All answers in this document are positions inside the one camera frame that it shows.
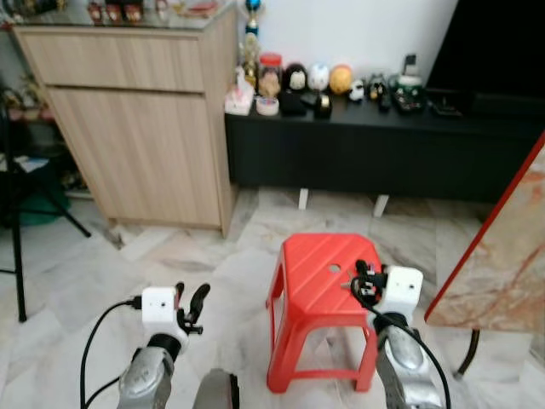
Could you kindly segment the black metal table leg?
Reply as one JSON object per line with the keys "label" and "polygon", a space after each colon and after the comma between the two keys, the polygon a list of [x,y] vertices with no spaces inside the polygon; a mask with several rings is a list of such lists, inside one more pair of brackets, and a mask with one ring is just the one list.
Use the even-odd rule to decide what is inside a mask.
{"label": "black metal table leg", "polygon": [[474,362],[476,354],[478,354],[479,342],[480,330],[471,331],[470,338],[468,339],[466,355],[464,355],[464,358],[458,366],[458,369],[456,369],[455,373],[453,373],[453,377],[455,377],[455,379],[464,378],[464,375],[466,375],[468,369],[470,369],[470,366]]}

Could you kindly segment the red plastic stool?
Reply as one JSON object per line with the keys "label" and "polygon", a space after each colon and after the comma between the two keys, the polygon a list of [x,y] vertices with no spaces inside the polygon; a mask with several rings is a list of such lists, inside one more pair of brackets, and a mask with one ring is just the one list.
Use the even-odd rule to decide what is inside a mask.
{"label": "red plastic stool", "polygon": [[[376,374],[377,332],[370,313],[344,284],[357,273],[357,262],[379,265],[377,249],[357,233],[296,233],[281,245],[266,300],[270,317],[267,386],[283,394],[295,379],[351,379],[358,393],[369,392]],[[312,331],[358,328],[364,351],[354,369],[301,370],[297,363]]]}

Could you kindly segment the grey robot leg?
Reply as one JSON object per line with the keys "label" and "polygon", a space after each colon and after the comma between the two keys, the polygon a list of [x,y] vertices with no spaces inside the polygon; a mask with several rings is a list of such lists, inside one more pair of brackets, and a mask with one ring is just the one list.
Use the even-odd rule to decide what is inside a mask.
{"label": "grey robot leg", "polygon": [[220,367],[206,373],[196,392],[192,409],[240,409],[237,375]]}

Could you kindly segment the small black tray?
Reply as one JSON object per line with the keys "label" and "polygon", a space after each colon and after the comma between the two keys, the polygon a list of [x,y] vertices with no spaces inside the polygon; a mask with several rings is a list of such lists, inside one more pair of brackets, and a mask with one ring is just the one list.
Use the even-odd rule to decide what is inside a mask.
{"label": "small black tray", "polygon": [[432,112],[445,117],[462,117],[461,101],[458,96],[451,95],[431,95],[429,96],[429,106]]}

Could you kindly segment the red lidded jar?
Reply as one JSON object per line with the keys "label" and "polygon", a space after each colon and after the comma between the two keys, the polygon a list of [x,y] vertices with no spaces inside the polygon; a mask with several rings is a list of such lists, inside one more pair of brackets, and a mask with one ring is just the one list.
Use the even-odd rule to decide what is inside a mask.
{"label": "red lidded jar", "polygon": [[276,98],[281,90],[283,57],[277,52],[264,52],[258,57],[257,90],[265,98]]}

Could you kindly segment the pink white tissue pack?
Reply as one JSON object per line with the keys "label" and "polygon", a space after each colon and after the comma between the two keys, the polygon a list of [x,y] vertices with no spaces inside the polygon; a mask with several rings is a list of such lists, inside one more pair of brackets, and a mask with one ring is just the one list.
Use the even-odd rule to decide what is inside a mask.
{"label": "pink white tissue pack", "polygon": [[245,70],[241,66],[235,66],[234,83],[223,101],[223,112],[246,116],[250,113],[254,101],[254,86],[246,79]]}

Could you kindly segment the light wooden cabinet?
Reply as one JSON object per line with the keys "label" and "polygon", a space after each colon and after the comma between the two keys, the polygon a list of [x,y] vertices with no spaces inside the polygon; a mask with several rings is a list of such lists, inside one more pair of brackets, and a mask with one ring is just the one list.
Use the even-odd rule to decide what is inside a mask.
{"label": "light wooden cabinet", "polygon": [[95,204],[110,223],[228,233],[238,4],[147,5],[136,24],[101,11],[98,25],[84,3],[13,25]]}

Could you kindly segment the black television screen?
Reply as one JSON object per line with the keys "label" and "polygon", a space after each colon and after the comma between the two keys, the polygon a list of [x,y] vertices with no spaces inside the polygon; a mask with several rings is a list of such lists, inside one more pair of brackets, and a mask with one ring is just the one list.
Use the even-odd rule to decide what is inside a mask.
{"label": "black television screen", "polygon": [[541,9],[532,0],[458,0],[426,86],[532,96],[544,86]]}

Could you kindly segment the black tripod stand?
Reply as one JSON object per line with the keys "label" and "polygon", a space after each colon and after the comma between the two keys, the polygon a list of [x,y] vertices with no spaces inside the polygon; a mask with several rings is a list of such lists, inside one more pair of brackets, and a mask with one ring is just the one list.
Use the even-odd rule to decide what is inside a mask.
{"label": "black tripod stand", "polygon": [[83,237],[90,238],[92,233],[62,204],[61,198],[65,194],[50,191],[32,174],[39,167],[32,166],[31,161],[17,160],[11,128],[10,110],[0,106],[0,230],[7,228],[11,233],[13,257],[12,268],[0,268],[0,274],[15,277],[17,320],[24,323],[30,315],[25,296],[24,246],[20,225],[19,205],[23,199],[36,193],[46,195],[57,207],[62,219],[69,222]]}

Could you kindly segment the yellow round figurine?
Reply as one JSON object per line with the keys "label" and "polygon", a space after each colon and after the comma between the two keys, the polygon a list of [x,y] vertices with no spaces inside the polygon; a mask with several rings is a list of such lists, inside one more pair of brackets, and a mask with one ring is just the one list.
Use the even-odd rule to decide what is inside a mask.
{"label": "yellow round figurine", "polygon": [[352,88],[352,68],[348,65],[337,65],[330,70],[330,93],[343,95]]}

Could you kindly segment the dark green round tin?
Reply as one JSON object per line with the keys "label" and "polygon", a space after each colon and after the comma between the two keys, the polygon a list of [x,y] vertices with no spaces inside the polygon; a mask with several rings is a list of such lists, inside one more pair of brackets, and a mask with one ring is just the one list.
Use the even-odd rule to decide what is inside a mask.
{"label": "dark green round tin", "polygon": [[423,78],[399,75],[394,79],[392,101],[401,113],[421,112],[426,106]]}

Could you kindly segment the black haired round figurine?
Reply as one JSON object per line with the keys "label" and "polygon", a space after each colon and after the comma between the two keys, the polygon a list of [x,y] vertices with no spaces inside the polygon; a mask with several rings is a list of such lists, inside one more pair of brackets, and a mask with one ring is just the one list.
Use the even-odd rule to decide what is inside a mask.
{"label": "black haired round figurine", "polygon": [[301,93],[308,89],[307,68],[299,62],[290,63],[283,70],[284,92]]}

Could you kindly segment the black round gadget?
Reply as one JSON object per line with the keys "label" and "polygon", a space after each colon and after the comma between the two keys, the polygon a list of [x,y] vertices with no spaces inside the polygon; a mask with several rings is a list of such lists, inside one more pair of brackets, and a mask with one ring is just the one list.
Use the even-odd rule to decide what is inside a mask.
{"label": "black round gadget", "polygon": [[313,117],[319,120],[328,120],[332,116],[332,99],[326,93],[317,93],[313,106]]}

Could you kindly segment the small black box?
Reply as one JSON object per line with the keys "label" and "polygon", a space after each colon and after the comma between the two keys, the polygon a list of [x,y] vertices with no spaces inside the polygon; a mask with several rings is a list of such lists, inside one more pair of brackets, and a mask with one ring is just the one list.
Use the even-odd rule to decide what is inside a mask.
{"label": "small black box", "polygon": [[300,117],[310,112],[310,107],[303,101],[302,94],[283,90],[278,94],[280,116]]}

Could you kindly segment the marble pattern table top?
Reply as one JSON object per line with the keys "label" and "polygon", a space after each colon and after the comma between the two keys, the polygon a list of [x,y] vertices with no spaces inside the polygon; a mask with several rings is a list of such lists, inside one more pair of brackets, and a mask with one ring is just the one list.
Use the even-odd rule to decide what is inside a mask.
{"label": "marble pattern table top", "polygon": [[429,325],[544,331],[544,147],[540,136],[429,305]]}

